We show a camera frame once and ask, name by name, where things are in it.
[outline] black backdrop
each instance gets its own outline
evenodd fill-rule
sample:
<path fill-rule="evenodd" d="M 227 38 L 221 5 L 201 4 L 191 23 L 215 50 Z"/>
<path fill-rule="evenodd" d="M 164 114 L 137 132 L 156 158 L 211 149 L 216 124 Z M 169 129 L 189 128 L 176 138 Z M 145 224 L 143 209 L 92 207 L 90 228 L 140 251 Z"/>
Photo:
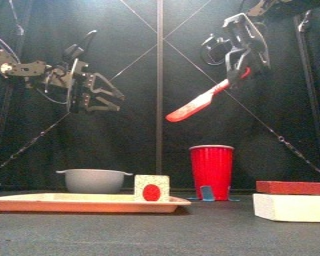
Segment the black backdrop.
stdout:
<path fill-rule="evenodd" d="M 247 1 L 244 9 L 256 2 Z M 0 37 L 17 51 L 21 61 L 44 60 L 56 64 L 64 49 L 96 29 L 98 34 L 82 60 L 89 63 L 90 72 L 112 79 L 127 100 L 120 112 L 70 114 L 0 171 L 0 182 L 30 188 L 58 188 L 64 180 L 54 171 L 69 168 L 155 174 L 157 1 L 16 0 L 13 3 L 25 34 L 16 34 L 9 1 L 0 1 Z M 213 86 L 212 80 L 225 78 L 224 65 L 205 65 L 199 50 L 209 33 L 225 37 L 223 21 L 239 12 L 240 3 L 164 1 L 165 40 L 163 56 L 159 56 L 164 61 L 164 116 L 207 91 Z M 320 8 L 314 13 L 307 41 L 320 110 Z M 169 123 L 163 118 L 161 173 L 171 176 L 172 188 L 193 187 L 188 148 L 201 144 L 235 147 L 233 189 L 253 188 L 259 179 L 320 181 L 320 175 L 261 124 L 284 136 L 320 166 L 319 135 L 294 20 L 276 19 L 267 26 L 271 74 L 247 80 L 239 89 L 228 91 L 239 102 L 224 92 L 211 106 L 185 121 Z M 9 107 L 6 122 L 2 122 L 4 107 Z M 21 81 L 4 81 L 0 77 L 0 163 L 64 114 L 65 107 L 25 89 Z M 127 180 L 127 186 L 132 186 L 132 179 Z"/>

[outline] gray pot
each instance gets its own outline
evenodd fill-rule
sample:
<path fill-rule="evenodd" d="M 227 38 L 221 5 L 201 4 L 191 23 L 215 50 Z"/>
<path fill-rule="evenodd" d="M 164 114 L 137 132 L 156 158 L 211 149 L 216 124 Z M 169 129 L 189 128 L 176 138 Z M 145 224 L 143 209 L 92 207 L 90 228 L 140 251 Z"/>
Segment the gray pot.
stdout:
<path fill-rule="evenodd" d="M 65 174 L 65 184 L 68 191 L 84 194 L 116 194 L 120 192 L 124 176 L 132 173 L 98 170 L 98 169 L 70 169 L 56 171 Z"/>

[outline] white tray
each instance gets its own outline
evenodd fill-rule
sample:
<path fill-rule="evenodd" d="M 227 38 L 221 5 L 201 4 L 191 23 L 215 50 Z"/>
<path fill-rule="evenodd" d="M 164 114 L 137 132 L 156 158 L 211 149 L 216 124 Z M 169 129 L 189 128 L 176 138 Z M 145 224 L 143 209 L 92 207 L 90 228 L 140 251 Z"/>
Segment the white tray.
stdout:
<path fill-rule="evenodd" d="M 129 212 L 171 213 L 191 202 L 169 197 L 169 202 L 136 202 L 133 195 L 41 193 L 0 197 L 0 211 L 13 212 Z"/>

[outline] red cup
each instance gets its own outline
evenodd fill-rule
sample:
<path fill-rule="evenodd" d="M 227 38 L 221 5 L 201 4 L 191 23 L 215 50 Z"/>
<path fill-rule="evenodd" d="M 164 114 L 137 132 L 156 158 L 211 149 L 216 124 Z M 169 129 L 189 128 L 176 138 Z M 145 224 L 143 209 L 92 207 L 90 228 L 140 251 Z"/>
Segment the red cup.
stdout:
<path fill-rule="evenodd" d="M 209 186 L 217 201 L 229 199 L 233 148 L 224 145 L 200 145 L 189 148 L 197 198 L 201 187 Z"/>

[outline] table surface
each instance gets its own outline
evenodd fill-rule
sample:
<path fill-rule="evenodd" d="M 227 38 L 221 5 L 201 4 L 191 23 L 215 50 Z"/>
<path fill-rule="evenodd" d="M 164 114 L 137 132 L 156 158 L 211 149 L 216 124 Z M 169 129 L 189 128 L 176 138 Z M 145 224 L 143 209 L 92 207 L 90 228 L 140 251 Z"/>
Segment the table surface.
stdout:
<path fill-rule="evenodd" d="M 0 255 L 320 255 L 320 223 L 265 220 L 252 195 L 233 199 L 171 214 L 0 212 Z"/>

